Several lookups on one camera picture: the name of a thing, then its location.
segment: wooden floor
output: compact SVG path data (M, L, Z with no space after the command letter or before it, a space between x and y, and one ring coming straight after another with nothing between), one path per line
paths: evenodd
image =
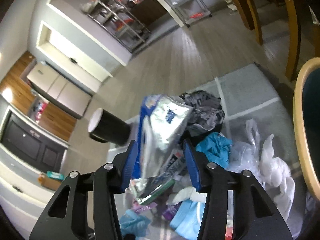
M278 87L284 87L280 94L290 107L294 82L284 76L289 46L286 8L269 4L258 8L258 13L262 46L238 13L224 9L190 28L176 30L120 67L94 96L85 118L77 122L63 172L95 171L105 163L108 145L94 142L86 132L87 120L98 107L127 120L139 113L146 95L179 95L252 62L260 64ZM313 45L302 34L298 68L313 55Z

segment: light blue wall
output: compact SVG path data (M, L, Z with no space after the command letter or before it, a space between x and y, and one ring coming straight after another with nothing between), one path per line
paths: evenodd
M99 65L104 67L107 71L112 72L120 64L97 43L86 36L81 30L48 7L46 4L47 1L48 0L37 0L31 19L28 50L37 58L38 61L48 61L54 68L58 70L58 72L62 73L73 83L92 94L91 90L76 80L73 76L62 70L58 65L52 62L46 55L36 48L36 41L41 21L48 23L52 28L54 28L57 32L81 49L85 54L91 57Z

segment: clear plastic bag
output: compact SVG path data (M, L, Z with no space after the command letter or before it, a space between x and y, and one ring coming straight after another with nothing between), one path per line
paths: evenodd
M229 156L228 171L240 173L249 170L262 184L259 169L260 134L254 119L245 122L249 143L234 142Z

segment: blue face mask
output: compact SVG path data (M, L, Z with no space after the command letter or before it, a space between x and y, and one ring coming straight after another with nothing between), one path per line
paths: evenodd
M203 203L185 200L171 221L170 227L188 240L197 240L203 213Z

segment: wooden cabinet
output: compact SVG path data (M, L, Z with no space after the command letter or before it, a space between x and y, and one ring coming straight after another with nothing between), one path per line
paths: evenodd
M31 94L30 86L20 76L34 58L30 52L25 52L0 83L0 92L3 93L5 89L10 88L13 95L11 103L24 114L28 114L35 96Z
M76 119L49 103L43 111L39 125L59 138L68 141L76 125Z

